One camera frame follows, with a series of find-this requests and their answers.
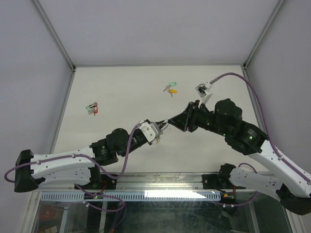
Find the silver keyring with keys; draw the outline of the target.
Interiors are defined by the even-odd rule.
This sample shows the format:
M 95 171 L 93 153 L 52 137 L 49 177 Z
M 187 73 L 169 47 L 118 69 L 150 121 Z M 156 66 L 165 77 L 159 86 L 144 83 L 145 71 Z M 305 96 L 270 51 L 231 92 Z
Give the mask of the silver keyring with keys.
M 155 141 L 156 141 L 156 144 L 159 144 L 160 143 L 160 140 L 161 140 L 161 136 L 164 134 L 164 131 L 158 133 L 158 135 L 155 137 Z

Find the key with yellow tag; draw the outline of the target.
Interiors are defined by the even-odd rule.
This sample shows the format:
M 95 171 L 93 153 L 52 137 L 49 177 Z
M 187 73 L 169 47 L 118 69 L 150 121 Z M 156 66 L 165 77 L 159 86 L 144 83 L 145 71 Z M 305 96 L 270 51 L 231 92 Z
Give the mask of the key with yellow tag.
M 173 97 L 174 94 L 177 94 L 177 93 L 178 93 L 178 91 L 177 91 L 177 90 L 174 90 L 174 89 L 169 89 L 168 92 L 169 92 L 169 94 L 171 95 L 171 97 Z

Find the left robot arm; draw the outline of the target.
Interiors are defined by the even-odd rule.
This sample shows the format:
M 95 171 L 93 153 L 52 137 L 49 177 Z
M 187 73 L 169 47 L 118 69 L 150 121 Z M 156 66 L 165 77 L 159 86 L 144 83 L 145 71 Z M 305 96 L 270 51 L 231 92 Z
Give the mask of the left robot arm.
M 129 154 L 145 144 L 153 144 L 166 125 L 166 120 L 142 120 L 130 133 L 117 128 L 89 146 L 58 154 L 33 154 L 31 150 L 23 150 L 16 160 L 14 191 L 25 193 L 49 184 L 98 188 L 102 173 L 113 177 L 104 166 L 117 163 L 119 157 L 127 164 Z

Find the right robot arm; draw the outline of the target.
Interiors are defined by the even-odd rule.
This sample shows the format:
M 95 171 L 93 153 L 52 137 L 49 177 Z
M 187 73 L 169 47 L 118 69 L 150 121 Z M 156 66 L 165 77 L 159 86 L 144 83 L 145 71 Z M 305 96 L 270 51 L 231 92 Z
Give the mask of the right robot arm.
M 245 187 L 274 198 L 297 215 L 311 212 L 310 174 L 297 165 L 291 165 L 285 155 L 278 157 L 267 134 L 256 125 L 243 121 L 242 109 L 230 99 L 218 101 L 214 111 L 209 111 L 204 105 L 199 106 L 198 101 L 190 102 L 168 123 L 183 132 L 202 128 L 221 135 L 233 150 L 249 156 L 272 172 L 272 176 L 264 176 L 224 164 L 217 177 L 211 180 L 213 188 Z

